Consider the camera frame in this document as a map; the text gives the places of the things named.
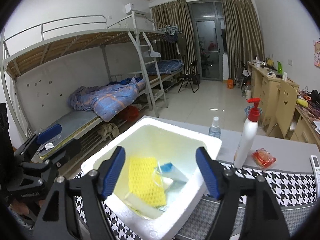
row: white lotion bottle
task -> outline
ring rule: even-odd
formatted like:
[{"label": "white lotion bottle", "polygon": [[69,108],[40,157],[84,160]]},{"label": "white lotion bottle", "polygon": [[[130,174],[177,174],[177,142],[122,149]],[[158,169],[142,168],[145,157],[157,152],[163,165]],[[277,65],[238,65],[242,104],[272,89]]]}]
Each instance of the white lotion bottle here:
[{"label": "white lotion bottle", "polygon": [[241,134],[240,142],[233,158],[233,165],[240,169],[244,164],[250,149],[253,144],[254,137],[258,130],[258,120],[260,117],[258,105],[260,98],[252,98],[247,100],[248,103],[253,103],[253,108],[250,109],[249,116],[244,122],[243,131]]}]

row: bed ladder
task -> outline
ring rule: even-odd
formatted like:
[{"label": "bed ladder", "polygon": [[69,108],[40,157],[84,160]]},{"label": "bed ladder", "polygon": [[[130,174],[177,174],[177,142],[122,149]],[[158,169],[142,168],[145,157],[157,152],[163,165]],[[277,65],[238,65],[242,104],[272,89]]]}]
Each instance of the bed ladder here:
[{"label": "bed ladder", "polygon": [[[135,46],[135,48],[136,48],[136,50],[138,52],[138,55],[139,55],[139,60],[140,60],[140,65],[141,65],[141,70],[142,70],[142,76],[143,76],[143,79],[146,82],[146,95],[147,95],[147,98],[148,98],[148,103],[149,103],[149,101],[151,99],[152,107],[153,107],[153,110],[155,111],[155,116],[159,117],[158,111],[156,109],[157,108],[156,101],[159,98],[163,97],[165,107],[168,107],[168,103],[167,103],[166,98],[165,98],[165,92],[164,92],[164,88],[163,88],[163,84],[162,84],[162,80],[161,80],[161,75],[160,75],[159,68],[158,68],[158,63],[157,63],[156,57],[153,58],[153,61],[145,62],[144,58],[142,56],[142,51],[141,51],[142,47],[149,47],[149,49],[151,51],[154,51],[153,47],[152,47],[152,44],[150,43],[150,41],[149,41],[147,35],[145,34],[145,32],[143,32],[142,35],[143,35],[143,38],[145,39],[145,41],[147,42],[147,45],[141,45],[140,44],[140,37],[139,37],[138,34],[136,34],[136,39],[134,39],[134,37],[132,36],[131,32],[128,32],[128,35],[129,35],[132,43],[134,44],[134,46]],[[149,76],[148,76],[148,72],[147,72],[147,69],[146,69],[146,65],[150,65],[150,64],[153,64],[153,63],[155,64],[155,67],[156,67],[157,77],[150,81],[149,80]],[[160,94],[154,96],[153,92],[152,92],[152,87],[155,87],[154,85],[157,83],[157,81],[159,82],[159,85],[160,85]]]}]

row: striped curtain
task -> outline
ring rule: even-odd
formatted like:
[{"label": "striped curtain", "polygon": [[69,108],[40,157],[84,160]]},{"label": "striped curtain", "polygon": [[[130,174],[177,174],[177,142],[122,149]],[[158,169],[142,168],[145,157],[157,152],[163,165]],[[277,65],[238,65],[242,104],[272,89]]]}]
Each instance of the striped curtain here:
[{"label": "striped curtain", "polygon": [[[187,55],[183,57],[185,68],[195,60],[194,33],[191,17],[186,0],[177,0],[169,3],[160,4],[151,8],[153,21],[167,24],[178,25],[180,31],[186,36]],[[161,53],[161,59],[178,59],[176,44],[161,40],[157,41],[157,49]]]},{"label": "striped curtain", "polygon": [[264,46],[258,17],[251,0],[221,0],[229,59],[229,78],[235,80],[241,61],[255,55],[264,60]]}]

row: remote control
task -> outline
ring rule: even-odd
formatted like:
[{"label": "remote control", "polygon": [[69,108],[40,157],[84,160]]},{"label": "remote control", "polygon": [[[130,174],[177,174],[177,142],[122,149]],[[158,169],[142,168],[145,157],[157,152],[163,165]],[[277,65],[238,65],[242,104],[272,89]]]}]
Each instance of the remote control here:
[{"label": "remote control", "polygon": [[317,198],[320,198],[320,166],[317,156],[311,155],[310,161],[315,175]]}]

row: poster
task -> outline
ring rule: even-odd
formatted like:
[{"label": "poster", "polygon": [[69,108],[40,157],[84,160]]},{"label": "poster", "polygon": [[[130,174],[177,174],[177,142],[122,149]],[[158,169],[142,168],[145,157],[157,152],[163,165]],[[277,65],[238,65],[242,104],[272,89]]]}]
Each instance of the poster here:
[{"label": "poster", "polygon": [[314,55],[315,55],[315,66],[320,67],[320,40],[319,41],[313,41],[314,45]]}]

